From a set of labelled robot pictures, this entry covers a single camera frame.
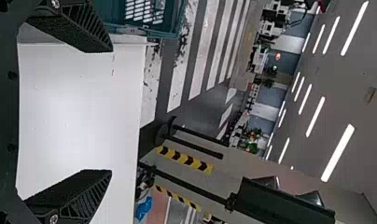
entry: ceiling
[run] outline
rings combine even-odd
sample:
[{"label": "ceiling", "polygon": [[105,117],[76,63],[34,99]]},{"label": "ceiling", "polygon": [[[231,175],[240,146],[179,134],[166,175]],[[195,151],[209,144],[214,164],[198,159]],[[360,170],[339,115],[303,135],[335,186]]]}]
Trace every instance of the ceiling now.
[{"label": "ceiling", "polygon": [[[305,76],[305,81],[297,102],[293,101],[294,95],[290,92],[286,97],[285,120],[281,128],[275,129],[270,160],[278,161],[289,137],[282,164],[320,178],[345,128],[352,124],[356,131],[329,182],[364,192],[377,212],[377,91],[369,104],[364,101],[368,88],[377,88],[377,0],[370,0],[346,55],[340,55],[364,2],[336,0],[326,14],[315,18],[311,38],[296,71],[296,74],[300,72]],[[331,27],[338,16],[341,16],[340,23],[327,54],[323,55]],[[326,29],[317,52],[313,54],[323,24]],[[310,84],[313,84],[312,91],[299,116],[301,102]],[[305,133],[322,96],[326,97],[325,104],[307,138]]]}]

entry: hazard tape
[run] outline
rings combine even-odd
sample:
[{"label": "hazard tape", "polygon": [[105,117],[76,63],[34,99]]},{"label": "hazard tape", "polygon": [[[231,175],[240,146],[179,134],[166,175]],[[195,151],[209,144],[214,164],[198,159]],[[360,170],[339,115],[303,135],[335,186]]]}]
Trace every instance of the hazard tape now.
[{"label": "hazard tape", "polygon": [[213,164],[200,161],[197,158],[190,157],[189,155],[180,153],[176,150],[170,149],[168,147],[156,147],[156,152],[157,154],[162,155],[165,158],[176,161],[182,165],[187,165],[200,172],[204,172],[207,175],[210,175],[212,173]]},{"label": "hazard tape", "polygon": [[197,212],[202,211],[201,207],[197,203],[194,203],[194,202],[190,201],[189,199],[186,199],[186,198],[184,198],[184,197],[182,197],[178,194],[175,194],[175,193],[171,192],[170,190],[167,190],[166,188],[163,188],[159,185],[154,185],[154,188],[156,188],[157,191],[159,191],[163,194],[166,194],[169,197],[175,199],[176,201],[181,202],[181,203],[183,203],[187,206],[194,208],[195,210],[197,210]]}]

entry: tiled floor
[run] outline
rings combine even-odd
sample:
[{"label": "tiled floor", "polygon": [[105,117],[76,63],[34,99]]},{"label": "tiled floor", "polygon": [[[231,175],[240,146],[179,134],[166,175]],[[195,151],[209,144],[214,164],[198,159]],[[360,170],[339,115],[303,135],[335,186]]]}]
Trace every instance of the tiled floor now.
[{"label": "tiled floor", "polygon": [[226,98],[250,3],[189,0],[180,38],[147,48],[139,158],[154,147],[156,131],[171,116],[216,137],[240,109],[241,92]]}]

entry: bolt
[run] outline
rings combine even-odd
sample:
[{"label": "bolt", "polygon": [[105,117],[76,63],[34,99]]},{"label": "bolt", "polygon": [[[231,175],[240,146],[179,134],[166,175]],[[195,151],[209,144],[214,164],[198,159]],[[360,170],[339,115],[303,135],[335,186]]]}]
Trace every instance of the bolt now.
[{"label": "bolt", "polygon": [[16,152],[18,150],[18,146],[16,144],[8,144],[7,151],[8,152]]},{"label": "bolt", "polygon": [[7,77],[8,77],[8,79],[10,79],[10,80],[17,80],[17,78],[18,78],[18,74],[17,73],[15,73],[15,72],[8,72],[7,73]]},{"label": "bolt", "polygon": [[61,7],[59,0],[51,0],[51,4],[52,4],[53,7],[57,8],[57,9]]},{"label": "bolt", "polygon": [[58,222],[58,215],[54,215],[49,219],[49,224],[57,224]]}]

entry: ceiling light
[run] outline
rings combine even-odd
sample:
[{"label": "ceiling light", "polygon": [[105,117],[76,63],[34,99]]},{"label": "ceiling light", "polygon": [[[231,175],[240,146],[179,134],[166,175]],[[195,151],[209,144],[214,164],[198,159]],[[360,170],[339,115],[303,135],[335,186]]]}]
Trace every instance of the ceiling light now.
[{"label": "ceiling light", "polygon": [[270,146],[270,148],[268,149],[268,153],[267,153],[267,156],[265,158],[266,161],[268,160],[268,158],[270,158],[271,151],[272,151],[272,146]]},{"label": "ceiling light", "polygon": [[280,128],[280,127],[281,127],[281,125],[282,125],[282,122],[284,121],[284,118],[285,118],[285,114],[286,114],[286,109],[284,110],[284,113],[282,114],[282,117],[281,117],[281,119],[279,120],[279,125],[278,125],[278,128]]},{"label": "ceiling light", "polygon": [[308,87],[307,92],[305,92],[305,96],[304,96],[304,99],[302,100],[301,107],[299,110],[299,115],[301,115],[302,110],[304,109],[305,104],[307,103],[308,96],[310,95],[311,89],[312,89],[312,84]]},{"label": "ceiling light", "polygon": [[328,52],[328,46],[330,45],[331,39],[334,36],[334,33],[336,32],[338,23],[340,22],[340,17],[336,18],[336,21],[333,24],[333,27],[331,28],[330,35],[328,36],[328,41],[326,42],[325,48],[323,49],[323,54],[326,54]]},{"label": "ceiling light", "polygon": [[301,83],[299,85],[299,89],[297,90],[296,96],[294,97],[294,102],[296,102],[297,99],[299,99],[300,91],[301,91],[302,85],[304,84],[304,80],[305,80],[305,77],[302,77],[301,78]]},{"label": "ceiling light", "polygon": [[334,168],[336,167],[341,155],[343,154],[343,151],[346,148],[346,145],[348,145],[349,140],[352,137],[352,134],[355,132],[355,127],[351,124],[348,124],[348,127],[346,127],[345,132],[342,135],[342,138],[340,140],[340,143],[337,145],[333,155],[331,156],[330,161],[328,162],[328,166],[325,169],[325,172],[323,172],[321,180],[324,182],[328,182],[330,179],[331,174],[334,171]]},{"label": "ceiling light", "polygon": [[354,38],[354,35],[357,31],[357,27],[359,27],[359,24],[360,24],[361,20],[363,19],[364,12],[366,11],[368,5],[369,5],[369,1],[363,3],[363,5],[362,5],[362,7],[359,11],[359,14],[357,15],[357,18],[355,20],[354,26],[352,27],[351,33],[349,33],[349,36],[346,39],[345,45],[342,48],[341,56],[345,55],[346,51],[348,50],[349,46],[351,45],[352,39]]},{"label": "ceiling light", "polygon": [[293,88],[291,88],[291,93],[293,93],[294,90],[296,89],[297,81],[299,81],[300,74],[301,74],[301,72],[298,72],[298,73],[297,73],[296,80],[294,80]]},{"label": "ceiling light", "polygon": [[314,124],[316,123],[317,117],[319,116],[319,113],[322,110],[322,107],[325,101],[326,101],[326,98],[322,96],[322,98],[320,98],[319,105],[317,106],[317,109],[314,112],[314,116],[313,116],[313,119],[311,120],[310,126],[308,127],[307,133],[305,134],[307,137],[310,136],[312,129],[314,128]]},{"label": "ceiling light", "polygon": [[310,40],[310,37],[311,37],[311,33],[308,33],[307,38],[305,39],[304,47],[302,48],[302,52],[304,52],[305,49],[307,48],[308,40]]},{"label": "ceiling light", "polygon": [[269,147],[269,146],[270,146],[270,144],[271,144],[271,141],[272,141],[272,138],[273,138],[273,133],[271,133],[270,139],[268,140],[268,144],[267,144],[267,147]]},{"label": "ceiling light", "polygon": [[281,109],[279,110],[278,118],[281,117],[282,110],[284,110],[284,107],[285,107],[285,103],[286,103],[286,101],[284,101],[284,102],[282,103]]},{"label": "ceiling light", "polygon": [[282,150],[282,154],[281,156],[279,157],[279,161],[278,163],[281,164],[282,162],[282,159],[284,158],[285,156],[285,153],[286,153],[286,150],[287,150],[287,147],[288,147],[288,144],[290,143],[290,138],[287,138],[286,142],[285,142],[285,146],[284,146],[284,149]]},{"label": "ceiling light", "polygon": [[326,27],[326,25],[323,24],[322,28],[320,28],[319,35],[317,36],[316,43],[314,44],[313,54],[316,53],[317,46],[319,45],[320,39],[322,39],[322,35],[323,35],[323,32],[325,31],[325,27]]}]

